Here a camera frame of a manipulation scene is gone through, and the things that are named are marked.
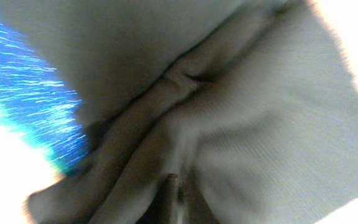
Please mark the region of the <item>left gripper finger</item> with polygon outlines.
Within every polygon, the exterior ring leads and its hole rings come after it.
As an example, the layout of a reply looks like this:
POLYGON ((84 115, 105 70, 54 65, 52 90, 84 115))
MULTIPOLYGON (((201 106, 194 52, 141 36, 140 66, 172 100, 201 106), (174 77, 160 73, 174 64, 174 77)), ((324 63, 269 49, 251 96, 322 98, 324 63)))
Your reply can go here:
POLYGON ((176 174, 168 174, 160 189, 158 222, 176 224, 178 220, 179 180, 176 174))

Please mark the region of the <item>black cloth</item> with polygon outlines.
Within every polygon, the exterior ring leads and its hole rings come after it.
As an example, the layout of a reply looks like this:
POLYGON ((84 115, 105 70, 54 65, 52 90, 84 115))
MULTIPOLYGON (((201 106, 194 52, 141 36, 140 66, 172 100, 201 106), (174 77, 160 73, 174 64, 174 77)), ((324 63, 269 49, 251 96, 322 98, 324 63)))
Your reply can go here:
POLYGON ((38 223, 316 223, 358 199, 358 92, 304 1, 0 1, 76 90, 91 154, 38 223))

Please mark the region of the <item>sparkly blue green garment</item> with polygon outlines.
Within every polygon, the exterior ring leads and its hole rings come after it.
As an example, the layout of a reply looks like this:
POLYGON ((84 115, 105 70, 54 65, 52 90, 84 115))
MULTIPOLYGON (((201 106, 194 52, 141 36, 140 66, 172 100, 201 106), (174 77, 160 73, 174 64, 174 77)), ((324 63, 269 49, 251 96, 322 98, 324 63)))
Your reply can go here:
POLYGON ((0 125, 69 173, 88 155, 88 139, 74 117, 80 103, 57 69, 0 19, 0 125))

